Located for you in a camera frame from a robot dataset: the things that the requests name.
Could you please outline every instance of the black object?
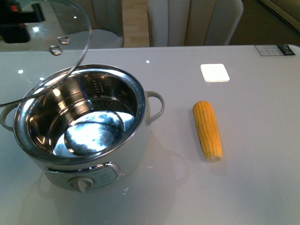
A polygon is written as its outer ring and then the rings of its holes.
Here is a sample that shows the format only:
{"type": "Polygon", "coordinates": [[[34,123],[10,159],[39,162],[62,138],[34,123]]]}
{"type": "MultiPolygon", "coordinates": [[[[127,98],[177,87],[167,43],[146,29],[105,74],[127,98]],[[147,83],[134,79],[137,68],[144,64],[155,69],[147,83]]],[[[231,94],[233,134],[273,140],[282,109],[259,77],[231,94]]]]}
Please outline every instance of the black object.
{"type": "Polygon", "coordinates": [[[15,0],[0,0],[0,35],[6,43],[26,43],[30,40],[24,23],[45,20],[39,4],[32,4],[33,11],[22,11],[15,0]]]}

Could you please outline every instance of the label sticker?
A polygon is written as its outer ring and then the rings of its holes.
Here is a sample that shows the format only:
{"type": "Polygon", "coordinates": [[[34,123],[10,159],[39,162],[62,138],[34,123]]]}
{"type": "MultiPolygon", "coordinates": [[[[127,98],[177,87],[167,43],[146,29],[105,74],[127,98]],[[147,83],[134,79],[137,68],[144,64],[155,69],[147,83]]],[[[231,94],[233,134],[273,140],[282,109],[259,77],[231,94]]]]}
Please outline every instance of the label sticker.
{"type": "Polygon", "coordinates": [[[261,56],[295,55],[289,45],[255,45],[261,56]]]}

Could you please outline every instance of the cream leather chair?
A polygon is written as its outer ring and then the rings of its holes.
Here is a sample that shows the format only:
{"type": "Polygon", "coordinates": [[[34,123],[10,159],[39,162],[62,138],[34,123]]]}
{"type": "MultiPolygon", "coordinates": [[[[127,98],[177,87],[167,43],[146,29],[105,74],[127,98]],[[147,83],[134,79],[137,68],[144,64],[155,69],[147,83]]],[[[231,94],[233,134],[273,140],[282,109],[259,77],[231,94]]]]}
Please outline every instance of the cream leather chair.
{"type": "Polygon", "coordinates": [[[149,0],[150,46],[227,45],[242,0],[149,0]]]}
{"type": "MultiPolygon", "coordinates": [[[[124,46],[122,0],[73,0],[85,10],[92,25],[91,48],[120,48],[124,46]]],[[[56,14],[61,5],[52,4],[56,14]]],[[[86,34],[78,33],[78,26],[71,27],[60,21],[61,27],[67,27],[67,33],[75,36],[76,41],[84,42],[86,34]]]]}

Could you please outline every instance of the wooden floor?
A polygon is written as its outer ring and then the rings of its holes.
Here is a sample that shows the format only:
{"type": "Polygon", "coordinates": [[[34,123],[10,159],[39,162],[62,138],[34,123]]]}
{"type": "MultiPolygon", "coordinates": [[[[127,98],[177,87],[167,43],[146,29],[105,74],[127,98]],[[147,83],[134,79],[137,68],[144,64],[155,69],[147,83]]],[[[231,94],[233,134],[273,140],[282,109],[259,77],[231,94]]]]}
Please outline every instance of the wooden floor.
{"type": "Polygon", "coordinates": [[[149,47],[148,0],[122,0],[124,47],[149,47]]]}

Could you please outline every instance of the pot handle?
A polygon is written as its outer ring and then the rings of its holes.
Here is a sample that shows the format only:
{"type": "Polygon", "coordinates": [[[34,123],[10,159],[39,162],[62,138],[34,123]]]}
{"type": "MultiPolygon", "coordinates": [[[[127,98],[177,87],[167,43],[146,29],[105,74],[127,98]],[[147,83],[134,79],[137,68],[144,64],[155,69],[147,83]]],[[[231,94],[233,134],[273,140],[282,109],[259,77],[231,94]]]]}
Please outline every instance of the pot handle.
{"type": "Polygon", "coordinates": [[[165,101],[164,101],[163,97],[155,91],[148,90],[148,91],[145,91],[145,93],[147,95],[147,98],[155,97],[161,102],[161,109],[158,113],[156,113],[153,116],[150,116],[150,110],[147,113],[146,124],[150,125],[153,121],[157,120],[163,114],[163,112],[165,110],[165,101]]]}
{"type": "Polygon", "coordinates": [[[9,130],[11,132],[14,131],[14,128],[7,125],[6,124],[6,117],[8,116],[8,114],[15,109],[16,107],[18,107],[19,104],[13,104],[13,105],[9,105],[7,107],[4,108],[4,110],[2,111],[1,115],[0,115],[0,124],[6,129],[9,130]]]}

